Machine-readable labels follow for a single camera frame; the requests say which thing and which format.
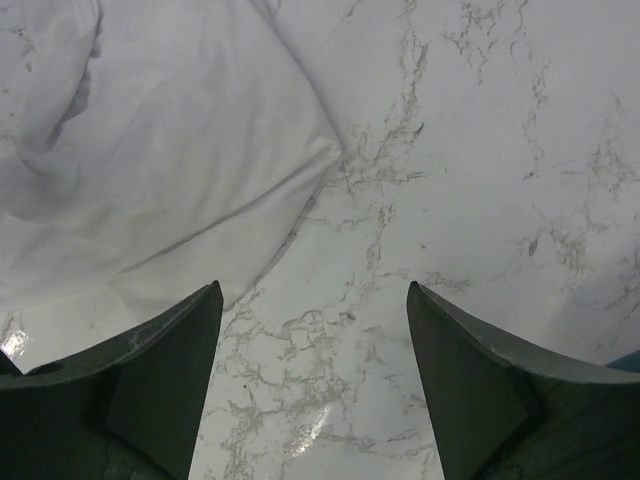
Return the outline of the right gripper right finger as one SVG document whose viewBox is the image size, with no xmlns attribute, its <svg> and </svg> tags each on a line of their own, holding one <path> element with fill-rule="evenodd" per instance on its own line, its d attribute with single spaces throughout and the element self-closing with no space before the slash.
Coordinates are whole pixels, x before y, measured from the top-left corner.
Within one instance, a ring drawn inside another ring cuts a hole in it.
<svg viewBox="0 0 640 480">
<path fill-rule="evenodd" d="M 448 479 L 635 479 L 639 373 L 542 348 L 412 283 L 413 350 Z"/>
</svg>

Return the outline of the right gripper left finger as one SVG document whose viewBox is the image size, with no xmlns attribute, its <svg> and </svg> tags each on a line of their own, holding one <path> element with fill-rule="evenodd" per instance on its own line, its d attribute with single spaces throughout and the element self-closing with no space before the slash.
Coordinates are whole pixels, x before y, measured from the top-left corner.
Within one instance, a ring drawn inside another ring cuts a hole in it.
<svg viewBox="0 0 640 480">
<path fill-rule="evenodd" d="M 188 478 L 221 317 L 212 283 L 27 373 L 2 355 L 2 478 Z"/>
</svg>

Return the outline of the white t shirt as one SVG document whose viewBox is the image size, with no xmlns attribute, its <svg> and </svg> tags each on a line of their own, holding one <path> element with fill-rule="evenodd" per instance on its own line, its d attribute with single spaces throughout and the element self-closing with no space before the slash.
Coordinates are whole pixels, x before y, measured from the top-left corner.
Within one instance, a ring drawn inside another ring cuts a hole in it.
<svg viewBox="0 0 640 480">
<path fill-rule="evenodd" d="M 1 159 L 1 307 L 172 273 L 257 237 L 249 281 L 339 140 L 259 1 L 24 1 L 35 52 Z"/>
</svg>

